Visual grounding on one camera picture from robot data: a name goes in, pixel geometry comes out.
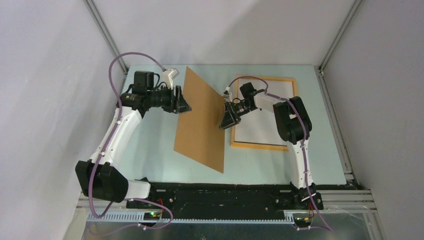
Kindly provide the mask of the brown cardboard backing board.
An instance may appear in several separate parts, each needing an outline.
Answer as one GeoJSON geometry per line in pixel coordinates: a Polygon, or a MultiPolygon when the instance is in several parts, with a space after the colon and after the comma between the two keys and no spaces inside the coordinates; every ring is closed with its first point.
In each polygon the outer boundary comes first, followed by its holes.
{"type": "Polygon", "coordinates": [[[225,165],[224,98],[186,67],[183,98],[191,111],[179,115],[173,150],[219,173],[225,165]]]}

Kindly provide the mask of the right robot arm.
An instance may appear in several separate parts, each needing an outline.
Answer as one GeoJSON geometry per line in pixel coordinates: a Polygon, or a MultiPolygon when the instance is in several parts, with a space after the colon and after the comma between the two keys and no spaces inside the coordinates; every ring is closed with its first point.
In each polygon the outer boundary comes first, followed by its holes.
{"type": "Polygon", "coordinates": [[[226,100],[219,128],[231,128],[241,122],[242,116],[255,110],[273,113],[278,135],[290,153],[291,204],[297,209],[304,209],[308,205],[317,209],[320,196],[312,177],[308,155],[312,122],[302,99],[299,96],[280,97],[269,93],[266,88],[255,89],[250,82],[239,89],[243,98],[237,103],[226,100]]]}

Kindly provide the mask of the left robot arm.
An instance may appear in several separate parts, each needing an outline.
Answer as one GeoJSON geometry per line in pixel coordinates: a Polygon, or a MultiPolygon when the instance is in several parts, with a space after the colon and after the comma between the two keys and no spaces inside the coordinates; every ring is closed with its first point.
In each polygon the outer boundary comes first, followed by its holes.
{"type": "Polygon", "coordinates": [[[183,97],[182,88],[173,80],[179,71],[166,69],[158,76],[152,71],[136,71],[133,83],[122,93],[116,104],[113,120],[99,147],[89,160],[79,161],[75,172],[86,197],[114,203],[138,198],[145,208],[153,208],[158,194],[146,180],[131,180],[120,172],[123,153],[145,114],[151,108],[161,108],[173,114],[191,111],[183,97]]]}

